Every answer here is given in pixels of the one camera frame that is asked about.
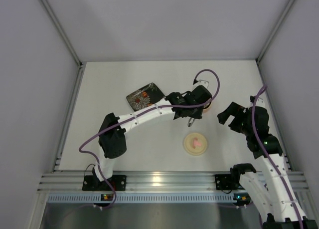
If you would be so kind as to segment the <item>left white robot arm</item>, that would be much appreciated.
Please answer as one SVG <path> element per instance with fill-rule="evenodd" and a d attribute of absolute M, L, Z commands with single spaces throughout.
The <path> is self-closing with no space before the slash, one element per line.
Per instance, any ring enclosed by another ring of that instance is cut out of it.
<path fill-rule="evenodd" d="M 212 98 L 208 89 L 199 85 L 182 95 L 173 92 L 154 105 L 148 106 L 135 113 L 116 116 L 110 113 L 105 116 L 100 127 L 98 143 L 99 161 L 94 167 L 94 176 L 99 182 L 109 179 L 113 175 L 115 159 L 127 151 L 127 134 L 139 126 L 146 126 L 161 121 L 172 121 L 179 118 L 201 119 L 204 109 L 203 103 Z"/>

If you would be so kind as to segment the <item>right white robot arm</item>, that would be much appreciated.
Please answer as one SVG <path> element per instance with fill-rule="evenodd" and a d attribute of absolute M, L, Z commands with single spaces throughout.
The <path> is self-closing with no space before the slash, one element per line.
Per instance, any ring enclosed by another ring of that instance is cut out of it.
<path fill-rule="evenodd" d="M 308 219 L 290 183 L 279 140 L 269 132 L 269 114 L 263 100 L 245 108 L 232 102 L 217 118 L 225 124 L 230 116 L 231 130 L 246 137 L 247 147 L 260 167 L 265 183 L 259 181 L 252 164 L 237 164 L 230 169 L 235 186 L 242 187 L 257 208 L 264 229 L 317 229 Z"/>

